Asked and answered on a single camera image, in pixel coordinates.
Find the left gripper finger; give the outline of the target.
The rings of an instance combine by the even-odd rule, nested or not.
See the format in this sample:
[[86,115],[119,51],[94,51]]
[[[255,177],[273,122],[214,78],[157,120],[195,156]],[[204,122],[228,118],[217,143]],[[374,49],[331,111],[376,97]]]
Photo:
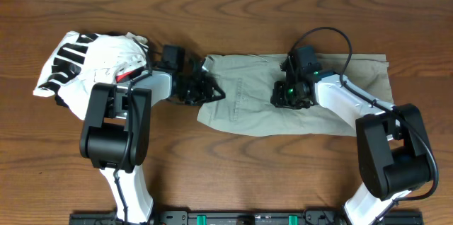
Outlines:
[[214,60],[211,56],[206,56],[202,61],[201,72],[209,74],[214,66]]
[[226,98],[226,93],[215,80],[206,80],[203,83],[203,96],[204,103],[211,103]]

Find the khaki shorts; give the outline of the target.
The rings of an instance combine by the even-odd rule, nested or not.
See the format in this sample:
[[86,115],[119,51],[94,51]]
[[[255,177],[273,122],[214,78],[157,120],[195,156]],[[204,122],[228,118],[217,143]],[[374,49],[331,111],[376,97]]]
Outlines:
[[[209,55],[214,60],[210,74],[226,98],[204,104],[197,120],[213,129],[265,137],[279,134],[328,134],[354,136],[355,130],[328,109],[276,108],[270,103],[276,81],[285,79],[280,65],[285,54]],[[340,71],[373,96],[393,100],[385,54],[317,54],[324,69]]]

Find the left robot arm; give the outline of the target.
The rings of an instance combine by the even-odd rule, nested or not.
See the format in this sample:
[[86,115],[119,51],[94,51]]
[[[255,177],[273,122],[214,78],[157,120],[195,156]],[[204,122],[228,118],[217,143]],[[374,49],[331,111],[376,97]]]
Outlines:
[[100,170],[112,190],[114,214],[72,215],[70,224],[148,224],[154,201],[142,164],[147,156],[151,109],[161,100],[201,106],[225,92],[210,70],[211,57],[185,57],[182,47],[166,45],[161,60],[147,61],[118,83],[97,83],[91,90],[81,132],[80,152]]

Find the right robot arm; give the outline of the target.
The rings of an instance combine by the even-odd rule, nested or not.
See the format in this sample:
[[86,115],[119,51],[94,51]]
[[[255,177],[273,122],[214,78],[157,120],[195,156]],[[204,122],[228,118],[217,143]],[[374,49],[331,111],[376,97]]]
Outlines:
[[362,184],[337,224],[379,224],[399,202],[415,201],[410,193],[424,184],[432,187],[421,199],[436,191],[439,171],[416,106],[382,101],[344,73],[323,69],[311,46],[291,49],[280,68],[285,80],[275,82],[270,99],[276,108],[318,105],[356,132]]

